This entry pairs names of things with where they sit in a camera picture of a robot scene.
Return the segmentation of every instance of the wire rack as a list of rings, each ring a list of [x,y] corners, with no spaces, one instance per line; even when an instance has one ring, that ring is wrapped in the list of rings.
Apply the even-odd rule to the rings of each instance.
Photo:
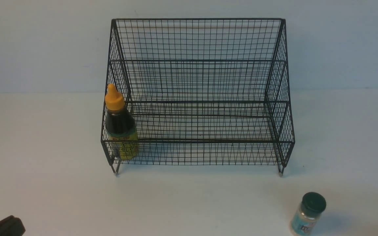
[[[114,19],[106,85],[124,94],[139,153],[120,164],[275,165],[294,147],[285,20]]]

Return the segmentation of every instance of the yellow cap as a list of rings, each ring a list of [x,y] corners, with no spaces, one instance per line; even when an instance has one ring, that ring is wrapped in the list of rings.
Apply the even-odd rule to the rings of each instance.
[[[105,102],[109,110],[120,110],[125,107],[123,95],[116,90],[113,84],[108,85],[108,93],[105,96]]]

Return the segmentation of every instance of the white wall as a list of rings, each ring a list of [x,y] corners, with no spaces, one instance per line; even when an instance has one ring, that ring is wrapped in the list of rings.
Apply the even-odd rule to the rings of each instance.
[[[291,88],[378,87],[375,0],[0,0],[0,92],[103,91],[112,18],[287,19]]]

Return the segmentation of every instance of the dark liquid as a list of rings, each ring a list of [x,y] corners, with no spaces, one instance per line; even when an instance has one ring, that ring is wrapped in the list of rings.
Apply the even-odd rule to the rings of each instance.
[[[106,130],[110,134],[120,136],[134,129],[135,120],[126,108],[119,111],[107,111]]]

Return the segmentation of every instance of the black object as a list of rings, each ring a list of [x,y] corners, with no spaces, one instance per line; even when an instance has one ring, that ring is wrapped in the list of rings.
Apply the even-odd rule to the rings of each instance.
[[[25,231],[21,220],[12,215],[0,221],[0,236],[21,236]]]
[[[113,19],[106,86],[136,122],[139,154],[112,170],[151,165],[277,165],[294,147],[285,19]]]
[[[317,217],[326,209],[326,200],[318,193],[309,192],[304,194],[300,208],[307,216]]]

